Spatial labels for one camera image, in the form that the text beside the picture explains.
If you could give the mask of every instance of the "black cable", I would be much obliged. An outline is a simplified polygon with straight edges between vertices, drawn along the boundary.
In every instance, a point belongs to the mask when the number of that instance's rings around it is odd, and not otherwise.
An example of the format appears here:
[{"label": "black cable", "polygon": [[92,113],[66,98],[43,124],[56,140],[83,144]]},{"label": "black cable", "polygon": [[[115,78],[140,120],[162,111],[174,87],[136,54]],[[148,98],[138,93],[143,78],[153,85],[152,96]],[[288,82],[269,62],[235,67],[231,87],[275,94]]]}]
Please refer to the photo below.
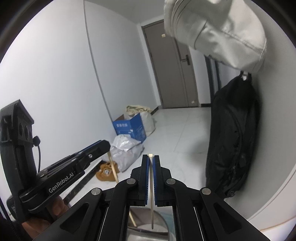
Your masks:
[{"label": "black cable", "polygon": [[38,147],[38,153],[39,153],[38,172],[40,172],[40,164],[41,164],[41,151],[40,151],[40,147],[39,147],[40,142],[41,141],[38,136],[35,136],[33,138],[33,144],[34,144],[34,146]]},{"label": "black cable", "polygon": [[38,153],[39,153],[39,161],[38,161],[38,172],[40,172],[40,164],[41,164],[41,151],[40,151],[40,147],[39,147],[39,145],[38,145],[37,147],[38,147]]}]

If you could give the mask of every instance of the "blue cardboard box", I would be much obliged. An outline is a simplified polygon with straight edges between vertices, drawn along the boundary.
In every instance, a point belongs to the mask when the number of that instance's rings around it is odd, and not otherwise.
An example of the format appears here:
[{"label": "blue cardboard box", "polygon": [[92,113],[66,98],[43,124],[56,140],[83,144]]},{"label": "blue cardboard box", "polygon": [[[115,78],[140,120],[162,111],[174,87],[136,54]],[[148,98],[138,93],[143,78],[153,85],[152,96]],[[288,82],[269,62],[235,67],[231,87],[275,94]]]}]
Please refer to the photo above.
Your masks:
[{"label": "blue cardboard box", "polygon": [[146,139],[146,132],[142,123],[141,115],[137,114],[130,120],[125,120],[123,115],[113,122],[114,129],[117,135],[130,134],[140,142]]}]

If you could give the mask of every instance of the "brown shoe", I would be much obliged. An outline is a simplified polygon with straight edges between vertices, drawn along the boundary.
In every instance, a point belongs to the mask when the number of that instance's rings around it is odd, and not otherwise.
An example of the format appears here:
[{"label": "brown shoe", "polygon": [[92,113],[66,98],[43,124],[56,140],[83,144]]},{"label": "brown shoe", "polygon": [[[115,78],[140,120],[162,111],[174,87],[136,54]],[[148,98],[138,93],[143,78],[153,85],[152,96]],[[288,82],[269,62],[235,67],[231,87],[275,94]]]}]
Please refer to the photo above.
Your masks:
[{"label": "brown shoe", "polygon": [[[113,161],[113,166],[114,166],[114,169],[115,169],[116,173],[119,173],[118,165],[117,165],[117,163],[115,161]],[[112,170],[111,163],[109,161],[106,164],[101,165],[101,167],[100,167],[101,170],[102,170],[102,167],[103,168],[108,167],[108,168],[110,168]]]},{"label": "brown shoe", "polygon": [[[114,169],[116,173],[119,173],[117,163],[114,162],[113,164],[114,164]],[[107,162],[100,166],[100,170],[96,173],[96,177],[100,181],[115,182],[115,177],[113,175],[110,162]]]}]

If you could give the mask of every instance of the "door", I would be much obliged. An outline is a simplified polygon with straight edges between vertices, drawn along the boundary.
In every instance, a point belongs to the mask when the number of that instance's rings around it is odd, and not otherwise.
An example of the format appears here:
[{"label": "door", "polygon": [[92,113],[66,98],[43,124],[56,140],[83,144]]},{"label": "door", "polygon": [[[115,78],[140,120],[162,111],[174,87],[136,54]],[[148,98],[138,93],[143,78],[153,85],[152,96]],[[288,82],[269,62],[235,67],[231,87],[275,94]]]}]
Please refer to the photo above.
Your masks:
[{"label": "door", "polygon": [[199,106],[189,49],[165,34],[163,21],[143,27],[163,108]]}]

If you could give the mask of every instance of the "black bag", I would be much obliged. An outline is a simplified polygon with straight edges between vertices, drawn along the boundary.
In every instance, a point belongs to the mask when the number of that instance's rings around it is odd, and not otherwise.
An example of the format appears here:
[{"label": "black bag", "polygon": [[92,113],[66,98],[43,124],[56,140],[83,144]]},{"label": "black bag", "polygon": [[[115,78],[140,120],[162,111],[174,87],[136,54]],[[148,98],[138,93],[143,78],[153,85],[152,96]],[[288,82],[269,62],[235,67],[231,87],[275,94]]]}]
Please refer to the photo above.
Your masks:
[{"label": "black bag", "polygon": [[206,187],[221,198],[232,197],[250,168],[259,122],[259,104],[252,77],[243,72],[217,91],[211,109]]}]

